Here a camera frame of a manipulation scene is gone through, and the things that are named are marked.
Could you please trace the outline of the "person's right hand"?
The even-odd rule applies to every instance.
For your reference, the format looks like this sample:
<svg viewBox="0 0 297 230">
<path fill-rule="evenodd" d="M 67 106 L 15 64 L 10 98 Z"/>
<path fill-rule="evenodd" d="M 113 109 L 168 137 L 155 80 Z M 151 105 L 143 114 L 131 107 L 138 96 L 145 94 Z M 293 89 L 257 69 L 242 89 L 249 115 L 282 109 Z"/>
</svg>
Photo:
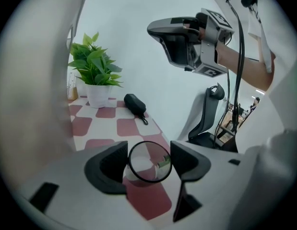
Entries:
<svg viewBox="0 0 297 230">
<path fill-rule="evenodd" d="M 202 27 L 199 27 L 199 29 L 192 29 L 191 24 L 183 24 L 183 28 L 187 29 L 188 32 L 195 33 L 198 36 L 198 41 L 201 41 L 205 38 L 205 29 Z"/>
</svg>

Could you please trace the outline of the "person's white t-shirt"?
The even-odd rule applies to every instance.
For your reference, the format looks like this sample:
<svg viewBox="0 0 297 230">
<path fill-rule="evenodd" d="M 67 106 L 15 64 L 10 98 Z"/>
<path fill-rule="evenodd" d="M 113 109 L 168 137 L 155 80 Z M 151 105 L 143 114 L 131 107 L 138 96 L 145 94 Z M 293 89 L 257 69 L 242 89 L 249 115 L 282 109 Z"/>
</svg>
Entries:
<svg viewBox="0 0 297 230">
<path fill-rule="evenodd" d="M 242 154 L 256 148 L 256 162 L 230 226 L 297 230 L 297 32 L 276 0 L 257 0 L 248 9 L 248 33 L 261 39 L 266 70 L 274 63 L 274 76 L 235 136 Z"/>
</svg>

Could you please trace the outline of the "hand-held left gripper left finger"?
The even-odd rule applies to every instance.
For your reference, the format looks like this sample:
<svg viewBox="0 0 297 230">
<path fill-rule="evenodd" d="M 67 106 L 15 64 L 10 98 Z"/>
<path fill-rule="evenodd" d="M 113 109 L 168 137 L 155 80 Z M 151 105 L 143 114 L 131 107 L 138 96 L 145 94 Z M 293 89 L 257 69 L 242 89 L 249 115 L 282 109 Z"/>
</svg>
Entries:
<svg viewBox="0 0 297 230">
<path fill-rule="evenodd" d="M 37 203 L 43 184 L 57 190 L 45 215 L 72 230 L 148 230 L 148 222 L 127 199 L 123 172 L 128 143 L 84 149 L 47 165 L 24 184 L 24 197 Z"/>
</svg>

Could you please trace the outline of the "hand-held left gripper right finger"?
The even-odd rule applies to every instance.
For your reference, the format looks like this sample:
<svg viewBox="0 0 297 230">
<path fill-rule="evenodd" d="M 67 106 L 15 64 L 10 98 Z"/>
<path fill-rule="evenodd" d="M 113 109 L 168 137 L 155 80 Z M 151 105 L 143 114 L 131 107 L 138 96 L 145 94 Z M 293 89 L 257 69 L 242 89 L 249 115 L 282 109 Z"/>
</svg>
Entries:
<svg viewBox="0 0 297 230">
<path fill-rule="evenodd" d="M 187 143 L 170 143 L 173 175 L 165 183 L 172 208 L 151 220 L 155 230 L 232 230 L 237 207 L 256 162 L 256 148 L 245 154 Z"/>
</svg>

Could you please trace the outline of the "black office chair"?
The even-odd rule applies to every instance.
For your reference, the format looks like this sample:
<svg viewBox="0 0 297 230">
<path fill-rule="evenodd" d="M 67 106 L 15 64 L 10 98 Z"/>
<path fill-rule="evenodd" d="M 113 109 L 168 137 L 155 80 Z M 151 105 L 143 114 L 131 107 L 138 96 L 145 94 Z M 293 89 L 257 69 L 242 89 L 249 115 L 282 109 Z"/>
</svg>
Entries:
<svg viewBox="0 0 297 230">
<path fill-rule="evenodd" d="M 215 114 L 220 100 L 225 96 L 223 87 L 218 84 L 206 89 L 202 117 L 200 122 L 188 134 L 188 142 L 191 144 L 237 153 L 238 149 L 235 137 L 232 137 L 226 143 L 220 141 L 215 135 L 207 130 L 214 125 Z"/>
</svg>

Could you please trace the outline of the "green potted plant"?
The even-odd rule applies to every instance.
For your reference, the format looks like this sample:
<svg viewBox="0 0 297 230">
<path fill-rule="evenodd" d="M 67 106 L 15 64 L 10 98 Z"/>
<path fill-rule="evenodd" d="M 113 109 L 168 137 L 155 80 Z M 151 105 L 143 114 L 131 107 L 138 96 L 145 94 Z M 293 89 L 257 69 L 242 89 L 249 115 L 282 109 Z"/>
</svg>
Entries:
<svg viewBox="0 0 297 230">
<path fill-rule="evenodd" d="M 83 35 L 81 44 L 72 43 L 70 54 L 73 61 L 68 64 L 79 72 L 77 77 L 85 84 L 88 102 L 93 108 L 107 105 L 112 87 L 122 87 L 122 68 L 115 65 L 107 55 L 107 49 L 96 45 L 99 33 L 92 37 Z"/>
</svg>

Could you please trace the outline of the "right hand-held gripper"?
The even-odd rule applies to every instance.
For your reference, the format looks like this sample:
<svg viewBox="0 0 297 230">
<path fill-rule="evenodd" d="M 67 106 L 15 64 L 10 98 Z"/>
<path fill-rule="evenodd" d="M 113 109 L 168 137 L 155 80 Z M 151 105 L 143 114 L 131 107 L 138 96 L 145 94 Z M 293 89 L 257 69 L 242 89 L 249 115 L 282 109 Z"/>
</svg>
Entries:
<svg viewBox="0 0 297 230">
<path fill-rule="evenodd" d="M 199 27 L 205 30 L 200 40 L 192 38 L 199 37 Z M 160 35 L 159 42 L 170 64 L 194 68 L 195 73 L 211 78 L 228 73 L 226 67 L 218 64 L 216 46 L 219 41 L 229 40 L 234 30 L 222 14 L 202 8 L 196 18 L 173 17 L 153 21 L 147 32 Z"/>
</svg>

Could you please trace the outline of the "small dark glass jar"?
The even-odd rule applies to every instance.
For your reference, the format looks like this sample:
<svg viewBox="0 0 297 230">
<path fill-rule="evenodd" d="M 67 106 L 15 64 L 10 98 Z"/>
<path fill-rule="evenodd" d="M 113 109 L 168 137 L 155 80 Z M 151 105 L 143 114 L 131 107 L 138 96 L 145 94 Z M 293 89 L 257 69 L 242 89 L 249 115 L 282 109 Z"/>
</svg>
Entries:
<svg viewBox="0 0 297 230">
<path fill-rule="evenodd" d="M 123 184 L 146 188 L 167 179 L 172 171 L 169 146 L 141 141 L 128 148 Z"/>
</svg>

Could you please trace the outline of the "red white checkered tablecloth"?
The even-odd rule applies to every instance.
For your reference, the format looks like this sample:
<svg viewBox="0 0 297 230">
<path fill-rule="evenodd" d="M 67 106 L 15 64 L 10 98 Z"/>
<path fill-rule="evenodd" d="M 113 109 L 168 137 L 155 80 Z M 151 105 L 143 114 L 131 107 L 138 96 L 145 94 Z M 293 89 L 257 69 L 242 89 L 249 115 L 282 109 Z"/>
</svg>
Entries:
<svg viewBox="0 0 297 230">
<path fill-rule="evenodd" d="M 149 124 L 133 115 L 122 100 L 110 98 L 106 107 L 92 108 L 86 96 L 69 101 L 73 138 L 77 150 L 127 141 L 129 148 L 141 141 L 159 143 L 170 150 L 169 142 L 156 122 L 145 113 Z M 163 223 L 170 220 L 173 203 L 165 183 L 137 187 L 123 177 L 130 204 L 148 221 Z"/>
</svg>

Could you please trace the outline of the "person's right forearm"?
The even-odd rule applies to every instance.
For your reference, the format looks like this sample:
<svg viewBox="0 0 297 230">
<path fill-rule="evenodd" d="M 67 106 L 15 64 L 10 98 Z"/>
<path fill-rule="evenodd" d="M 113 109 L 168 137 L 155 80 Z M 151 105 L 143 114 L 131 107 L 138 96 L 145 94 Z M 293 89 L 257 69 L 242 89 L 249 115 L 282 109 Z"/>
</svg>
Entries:
<svg viewBox="0 0 297 230">
<path fill-rule="evenodd" d="M 261 39 L 257 38 L 257 42 L 259 61 L 244 58 L 242 79 L 259 90 L 267 91 L 273 81 L 274 63 L 272 63 L 272 72 L 268 73 L 263 59 Z M 222 42 L 218 42 L 216 51 L 218 53 L 218 63 L 237 74 L 239 53 Z"/>
</svg>

